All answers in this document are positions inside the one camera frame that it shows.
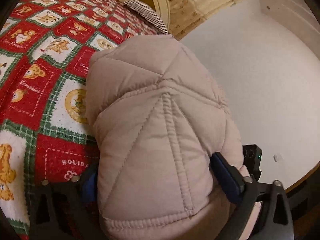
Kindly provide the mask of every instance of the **metal screw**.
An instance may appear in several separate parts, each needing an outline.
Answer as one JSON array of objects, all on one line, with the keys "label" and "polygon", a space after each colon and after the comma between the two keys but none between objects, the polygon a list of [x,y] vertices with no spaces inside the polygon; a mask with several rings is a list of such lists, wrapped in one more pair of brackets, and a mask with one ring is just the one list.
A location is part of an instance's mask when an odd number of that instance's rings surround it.
[{"label": "metal screw", "polygon": [[79,181],[80,180],[80,176],[73,176],[72,178],[71,178],[71,181],[72,182],[77,182],[77,181]]},{"label": "metal screw", "polygon": [[273,184],[275,184],[275,185],[278,186],[278,187],[282,187],[282,183],[281,183],[281,181],[279,181],[279,180],[275,180],[275,181],[273,182]]},{"label": "metal screw", "polygon": [[244,180],[245,182],[248,182],[248,183],[252,183],[252,182],[253,182],[253,178],[251,178],[250,176],[245,176],[245,177],[243,178],[243,180]]},{"label": "metal screw", "polygon": [[49,184],[49,181],[47,179],[42,181],[42,186],[47,186]]}]

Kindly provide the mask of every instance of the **striped fabric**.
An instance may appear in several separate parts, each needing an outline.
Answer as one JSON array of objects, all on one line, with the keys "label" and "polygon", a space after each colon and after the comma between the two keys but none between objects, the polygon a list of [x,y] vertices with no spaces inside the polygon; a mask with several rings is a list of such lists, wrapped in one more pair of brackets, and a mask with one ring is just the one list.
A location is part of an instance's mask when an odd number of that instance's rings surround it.
[{"label": "striped fabric", "polygon": [[159,15],[146,3],[139,0],[126,0],[124,5],[128,6],[149,23],[156,27],[161,33],[168,34],[168,29]]}]

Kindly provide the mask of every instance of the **patchwork pattern blanket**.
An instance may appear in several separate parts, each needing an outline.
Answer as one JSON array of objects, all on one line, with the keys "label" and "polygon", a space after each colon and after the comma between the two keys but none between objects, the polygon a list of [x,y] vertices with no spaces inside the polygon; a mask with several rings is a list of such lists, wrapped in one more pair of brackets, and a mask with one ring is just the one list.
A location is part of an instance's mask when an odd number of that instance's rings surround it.
[{"label": "patchwork pattern blanket", "polygon": [[117,0],[21,0],[0,32],[0,206],[22,238],[32,190],[99,151],[84,114],[91,55],[156,30]]}]

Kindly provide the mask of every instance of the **white wall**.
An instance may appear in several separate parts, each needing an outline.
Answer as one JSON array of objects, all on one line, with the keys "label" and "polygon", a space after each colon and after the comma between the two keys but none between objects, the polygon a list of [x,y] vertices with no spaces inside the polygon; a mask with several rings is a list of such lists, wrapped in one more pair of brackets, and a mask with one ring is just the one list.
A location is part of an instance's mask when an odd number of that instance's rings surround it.
[{"label": "white wall", "polygon": [[242,143],[262,149],[261,182],[289,187],[319,162],[320,62],[259,0],[220,10],[181,42],[224,87]]}]

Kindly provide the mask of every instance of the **puffer jacket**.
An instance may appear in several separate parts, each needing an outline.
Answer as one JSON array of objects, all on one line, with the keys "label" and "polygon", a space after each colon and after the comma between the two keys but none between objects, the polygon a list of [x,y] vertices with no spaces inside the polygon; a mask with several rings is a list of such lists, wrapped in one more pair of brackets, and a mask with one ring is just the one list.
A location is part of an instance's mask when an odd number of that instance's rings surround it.
[{"label": "puffer jacket", "polygon": [[248,173],[240,134],[207,69],[170,35],[138,36],[96,52],[86,86],[104,232],[119,240],[214,239],[230,203],[209,157],[221,152]]}]

